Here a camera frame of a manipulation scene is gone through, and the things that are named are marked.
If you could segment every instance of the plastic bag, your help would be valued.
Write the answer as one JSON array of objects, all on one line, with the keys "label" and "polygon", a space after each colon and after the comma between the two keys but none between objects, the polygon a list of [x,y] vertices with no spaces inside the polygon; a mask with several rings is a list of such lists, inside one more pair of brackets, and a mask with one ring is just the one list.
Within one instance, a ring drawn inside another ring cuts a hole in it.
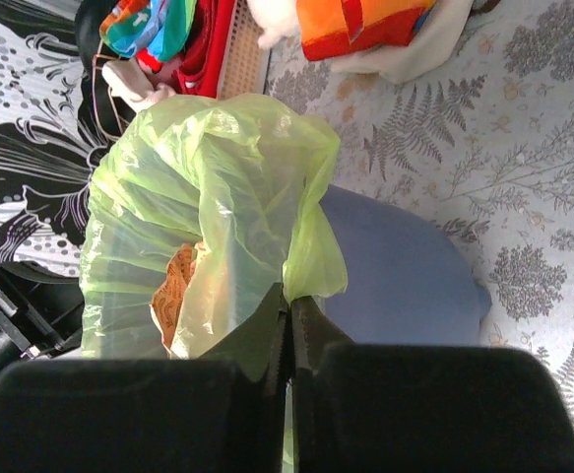
[{"label": "plastic bag", "polygon": [[208,253],[184,296],[179,358],[212,348],[275,282],[289,301],[343,291],[346,265],[319,205],[338,149],[323,119],[265,96],[177,96],[140,113],[92,178],[84,357],[166,357],[149,303],[184,242]]}]

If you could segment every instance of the polka dot pattern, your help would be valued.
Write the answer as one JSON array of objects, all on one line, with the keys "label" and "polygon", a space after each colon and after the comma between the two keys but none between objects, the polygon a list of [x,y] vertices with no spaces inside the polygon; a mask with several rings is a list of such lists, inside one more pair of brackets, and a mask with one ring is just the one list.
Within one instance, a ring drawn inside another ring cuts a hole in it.
[{"label": "polka dot pattern", "polygon": [[38,261],[57,274],[79,275],[81,249],[70,243],[66,235],[52,235],[50,228],[41,229],[25,240],[18,255],[22,260]]},{"label": "polka dot pattern", "polygon": [[77,83],[81,74],[81,68],[73,67],[73,62],[79,61],[76,58],[66,61],[65,56],[44,50],[38,41],[24,42],[0,25],[0,121],[4,112],[12,108],[15,112],[21,110],[23,117],[31,116],[34,111],[47,112],[39,110],[49,108],[41,98],[25,97],[25,91],[38,93],[40,86],[50,107],[61,109],[59,104],[74,93],[66,84]]}]

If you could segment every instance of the trash bag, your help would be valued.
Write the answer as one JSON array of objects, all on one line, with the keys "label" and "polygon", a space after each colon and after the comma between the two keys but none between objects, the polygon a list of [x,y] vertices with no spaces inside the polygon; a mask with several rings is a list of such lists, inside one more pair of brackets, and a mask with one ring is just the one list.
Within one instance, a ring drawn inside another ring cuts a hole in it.
[{"label": "trash bag", "polygon": [[184,295],[178,358],[212,348],[275,282],[288,301],[344,291],[319,205],[339,144],[323,119],[265,96],[176,96],[138,114],[92,177],[83,356],[166,358],[149,304],[183,243],[207,254]]}]

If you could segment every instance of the bed sheet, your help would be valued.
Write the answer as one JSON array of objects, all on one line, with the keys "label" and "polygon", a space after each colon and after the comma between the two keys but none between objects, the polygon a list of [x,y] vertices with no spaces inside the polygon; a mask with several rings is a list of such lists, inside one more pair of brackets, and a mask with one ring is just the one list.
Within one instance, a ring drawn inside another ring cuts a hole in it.
[{"label": "bed sheet", "polygon": [[[71,22],[34,3],[0,0],[0,261],[76,276],[108,143]],[[493,297],[483,342],[534,353],[574,420],[574,0],[502,2],[469,21],[448,63],[402,87],[331,74],[289,38],[267,92],[335,127],[338,185],[453,240]]]},{"label": "bed sheet", "polygon": [[402,87],[333,74],[289,38],[267,92],[335,127],[337,184],[453,240],[493,298],[483,343],[535,354],[574,420],[574,0],[501,2]]}]

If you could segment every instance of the white cloth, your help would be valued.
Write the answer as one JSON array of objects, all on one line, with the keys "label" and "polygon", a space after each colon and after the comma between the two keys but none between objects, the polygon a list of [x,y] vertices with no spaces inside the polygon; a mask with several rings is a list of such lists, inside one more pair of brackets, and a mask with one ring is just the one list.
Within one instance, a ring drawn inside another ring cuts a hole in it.
[{"label": "white cloth", "polygon": [[442,65],[457,44],[473,0],[438,0],[407,47],[377,46],[334,59],[333,72],[379,73],[403,84]]},{"label": "white cloth", "polygon": [[247,5],[254,21],[263,29],[258,38],[261,49],[270,49],[283,37],[299,31],[295,0],[247,0]]},{"label": "white cloth", "polygon": [[109,85],[111,94],[122,98],[136,112],[177,95],[175,89],[168,84],[154,86],[135,58],[107,61],[102,66],[102,77]]}]

